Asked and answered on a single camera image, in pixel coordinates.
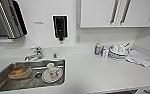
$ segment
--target plate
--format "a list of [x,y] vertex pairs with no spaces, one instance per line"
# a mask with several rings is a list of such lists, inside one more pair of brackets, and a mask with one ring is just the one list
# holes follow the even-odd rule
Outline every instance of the plate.
[[127,50],[125,50],[125,53],[119,53],[119,52],[113,51],[113,50],[112,50],[112,47],[110,47],[110,48],[109,48],[109,51],[111,51],[112,53],[117,54],[117,55],[123,55],[123,56],[128,55],[128,51],[127,51]]
[[62,77],[62,75],[63,75],[63,70],[62,70],[62,68],[59,68],[57,73],[58,73],[58,75],[57,75],[54,79],[52,79],[51,76],[50,76],[50,73],[49,73],[48,69],[46,69],[46,70],[42,73],[42,80],[43,80],[44,82],[46,82],[46,83],[53,83],[53,82],[56,82],[56,81],[58,81],[58,80]]

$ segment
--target electrical outlet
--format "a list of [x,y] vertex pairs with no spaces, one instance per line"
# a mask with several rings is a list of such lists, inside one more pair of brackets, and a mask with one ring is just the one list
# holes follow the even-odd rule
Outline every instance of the electrical outlet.
[[77,36],[75,37],[75,39],[76,39],[76,43],[80,43],[80,35],[77,35]]

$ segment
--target wall-mounted dispenser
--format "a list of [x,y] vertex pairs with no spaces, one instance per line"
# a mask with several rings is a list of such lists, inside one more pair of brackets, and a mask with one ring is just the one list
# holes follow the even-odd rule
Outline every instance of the wall-mounted dispenser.
[[67,16],[53,16],[55,36],[63,41],[67,35]]

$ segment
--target mug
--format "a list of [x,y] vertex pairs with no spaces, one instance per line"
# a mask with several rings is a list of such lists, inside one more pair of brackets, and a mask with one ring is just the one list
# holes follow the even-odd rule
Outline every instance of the mug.
[[119,50],[118,50],[118,52],[119,52],[119,53],[125,53],[125,51],[126,51],[126,47],[125,47],[124,45],[119,45]]
[[113,45],[113,46],[112,46],[112,50],[113,50],[114,52],[118,52],[118,51],[119,51],[119,45],[117,45],[117,44]]
[[47,64],[47,68],[48,68],[48,70],[50,70],[51,68],[53,68],[55,66],[55,64],[54,63],[49,63],[49,64]]
[[58,75],[57,71],[58,71],[58,68],[56,68],[56,67],[53,67],[49,70],[50,77],[52,79],[54,79]]

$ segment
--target stainless steel sink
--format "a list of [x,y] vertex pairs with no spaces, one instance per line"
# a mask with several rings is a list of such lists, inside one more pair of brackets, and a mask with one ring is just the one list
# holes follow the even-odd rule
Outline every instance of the stainless steel sink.
[[[26,79],[32,79],[36,73],[38,72],[44,72],[46,70],[46,65],[48,63],[54,63],[55,66],[60,66],[63,70],[63,76],[56,82],[54,83],[45,83],[42,81],[42,79],[39,80],[39,85],[37,87],[46,87],[46,86],[56,86],[56,85],[61,85],[65,81],[65,60],[57,59],[57,60],[43,60],[43,61],[33,61],[33,62],[16,62],[9,64],[5,69],[3,69],[0,72],[0,91],[9,91],[9,90],[14,90],[13,87],[20,82],[21,80],[26,80]],[[14,80],[14,79],[9,79],[8,74],[13,71],[14,68],[18,66],[31,66],[32,67],[32,73],[31,75],[26,78],[26,79],[19,79],[19,80]]]

